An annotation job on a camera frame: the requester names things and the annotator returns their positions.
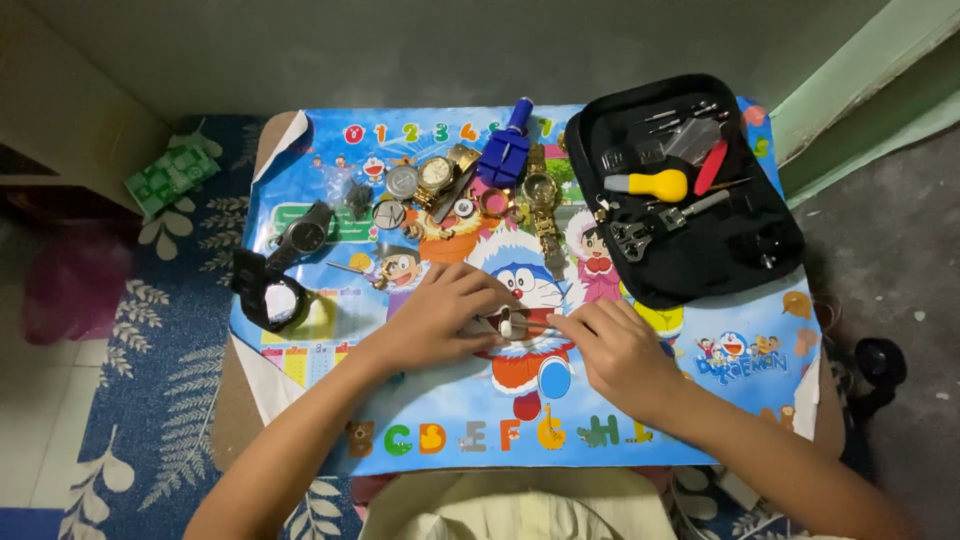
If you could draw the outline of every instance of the cartoon giraffe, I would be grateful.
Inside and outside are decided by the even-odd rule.
[[[550,417],[550,404],[544,405],[543,411],[546,412],[546,417],[537,426],[537,438],[545,449],[557,450],[564,445],[566,433],[554,430],[560,427],[560,420]]]

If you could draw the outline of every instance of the pink bag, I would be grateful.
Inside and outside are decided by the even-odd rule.
[[[120,237],[99,225],[75,225],[47,240],[24,284],[20,331],[28,343],[109,337],[132,267]]]

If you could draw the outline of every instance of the red tool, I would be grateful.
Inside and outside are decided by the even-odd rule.
[[[710,185],[713,184],[713,180],[716,179],[717,173],[720,171],[720,165],[723,164],[723,159],[727,156],[727,141],[720,140],[716,143],[713,148],[710,149],[710,153],[707,154],[707,160],[704,161],[703,168],[700,169],[700,174],[697,175],[697,181],[693,184],[693,192],[696,195],[703,195],[707,193],[707,190],[710,188]]]

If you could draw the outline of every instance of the doraemon poster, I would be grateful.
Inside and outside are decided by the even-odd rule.
[[[569,313],[584,302],[627,298],[686,377],[792,429],[793,393],[820,340],[803,272],[669,309],[650,309],[630,298],[557,145],[566,120],[579,109],[536,107],[527,125],[530,138],[546,147],[548,171],[563,191],[556,215],[567,266],[560,282],[544,267],[533,234],[481,211],[478,199],[486,187],[475,179],[460,211],[439,223],[416,208],[404,211],[403,221],[422,228],[419,240],[378,228],[370,209],[356,215],[341,204],[358,185],[372,188],[374,204],[391,199],[385,181],[393,167],[416,167],[454,143],[482,149],[511,108],[307,111],[312,129],[252,187],[242,243],[269,254],[283,229],[318,198],[335,207],[331,242],[287,272],[309,291],[300,324],[271,334],[250,323],[235,303],[232,331],[309,387],[394,316],[431,264],[465,260],[514,292],[523,304],[513,314],[517,321],[545,322],[547,313]],[[748,134],[748,140],[762,140],[769,156],[759,159],[770,174],[776,168],[768,126],[748,123],[747,129],[767,130],[759,139]],[[771,180],[776,183],[776,176]],[[480,314],[468,330],[493,331],[498,316]],[[580,353],[562,336],[519,327],[514,332],[508,346],[388,381],[354,414],[324,474],[712,462],[603,400],[589,387]]]

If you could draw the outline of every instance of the hand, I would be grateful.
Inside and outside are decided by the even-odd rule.
[[[576,344],[594,390],[638,422],[660,427],[684,376],[626,300],[584,304],[547,321]]]
[[[434,263],[394,316],[364,340],[375,344],[383,367],[395,373],[451,362],[503,345],[499,333],[461,335],[470,318],[516,298],[493,276],[466,264]]]

